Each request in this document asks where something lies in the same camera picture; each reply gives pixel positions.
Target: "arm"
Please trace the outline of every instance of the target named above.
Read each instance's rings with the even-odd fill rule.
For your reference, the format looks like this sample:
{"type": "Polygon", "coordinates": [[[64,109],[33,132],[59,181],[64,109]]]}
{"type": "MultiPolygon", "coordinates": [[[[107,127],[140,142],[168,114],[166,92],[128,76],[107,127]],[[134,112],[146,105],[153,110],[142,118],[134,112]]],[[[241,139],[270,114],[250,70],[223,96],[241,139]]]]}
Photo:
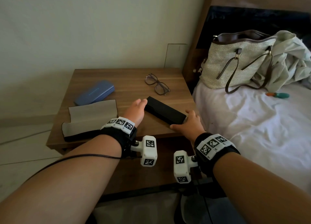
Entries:
{"type": "MultiPolygon", "coordinates": [[[[137,127],[146,104],[147,100],[136,100],[124,117],[137,127]]],[[[64,157],[88,153],[120,157],[122,152],[114,138],[99,135],[64,157]]],[[[0,203],[0,223],[85,223],[118,163],[79,157],[41,171],[0,203]]]]}
{"type": "MultiPolygon", "coordinates": [[[[204,129],[194,111],[182,125],[171,128],[192,144],[204,129]]],[[[248,223],[307,223],[311,197],[293,184],[237,153],[227,153],[214,165],[213,174],[248,223]]]]}

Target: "white tile floor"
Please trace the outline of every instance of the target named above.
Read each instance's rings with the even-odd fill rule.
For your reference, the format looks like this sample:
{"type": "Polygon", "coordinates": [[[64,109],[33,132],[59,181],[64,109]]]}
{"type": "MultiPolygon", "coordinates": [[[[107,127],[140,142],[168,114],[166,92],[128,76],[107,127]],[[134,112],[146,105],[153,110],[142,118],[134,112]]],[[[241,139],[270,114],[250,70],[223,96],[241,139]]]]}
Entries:
{"type": "MultiPolygon", "coordinates": [[[[60,157],[45,146],[49,132],[2,144],[51,129],[52,124],[0,128],[0,202],[27,178],[60,157]]],[[[173,223],[177,194],[162,192],[101,203],[94,214],[99,224],[173,223]]]]}

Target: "white bed sheet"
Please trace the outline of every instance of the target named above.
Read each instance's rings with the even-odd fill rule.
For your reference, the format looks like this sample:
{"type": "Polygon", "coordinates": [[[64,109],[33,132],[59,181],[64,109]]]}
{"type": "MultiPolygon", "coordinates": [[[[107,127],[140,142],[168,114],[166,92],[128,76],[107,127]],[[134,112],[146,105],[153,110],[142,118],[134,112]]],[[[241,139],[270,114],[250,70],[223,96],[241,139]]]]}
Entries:
{"type": "Polygon", "coordinates": [[[241,155],[311,194],[311,90],[283,86],[288,99],[241,87],[233,94],[201,81],[193,98],[208,132],[231,140],[241,155]]]}

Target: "hand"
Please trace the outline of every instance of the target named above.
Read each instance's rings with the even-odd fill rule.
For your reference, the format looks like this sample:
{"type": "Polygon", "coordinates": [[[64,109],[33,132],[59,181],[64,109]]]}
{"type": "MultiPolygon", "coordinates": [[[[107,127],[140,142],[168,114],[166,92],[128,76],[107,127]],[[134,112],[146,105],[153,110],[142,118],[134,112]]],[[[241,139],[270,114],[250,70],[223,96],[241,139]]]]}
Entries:
{"type": "Polygon", "coordinates": [[[172,124],[169,128],[182,133],[194,145],[196,138],[206,131],[201,124],[199,115],[196,115],[193,110],[186,110],[186,113],[188,113],[188,119],[184,124],[172,124]]]}
{"type": "Polygon", "coordinates": [[[131,120],[135,123],[135,127],[137,128],[138,125],[142,122],[145,114],[145,106],[147,104],[146,99],[138,99],[135,100],[132,105],[125,111],[123,117],[131,120]]]}

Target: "wooden headboard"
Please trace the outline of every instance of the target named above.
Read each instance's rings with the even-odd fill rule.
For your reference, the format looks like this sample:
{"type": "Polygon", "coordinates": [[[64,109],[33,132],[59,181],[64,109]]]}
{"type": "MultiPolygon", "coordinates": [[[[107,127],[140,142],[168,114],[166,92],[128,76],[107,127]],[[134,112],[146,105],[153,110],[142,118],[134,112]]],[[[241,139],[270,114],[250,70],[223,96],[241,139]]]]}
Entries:
{"type": "Polygon", "coordinates": [[[311,13],[311,0],[205,0],[202,12],[193,36],[187,59],[183,68],[183,76],[192,92],[198,81],[198,74],[193,70],[197,69],[202,59],[207,56],[208,49],[196,49],[204,22],[210,6],[232,6],[243,8],[259,8],[272,10],[302,11],[311,13]]]}

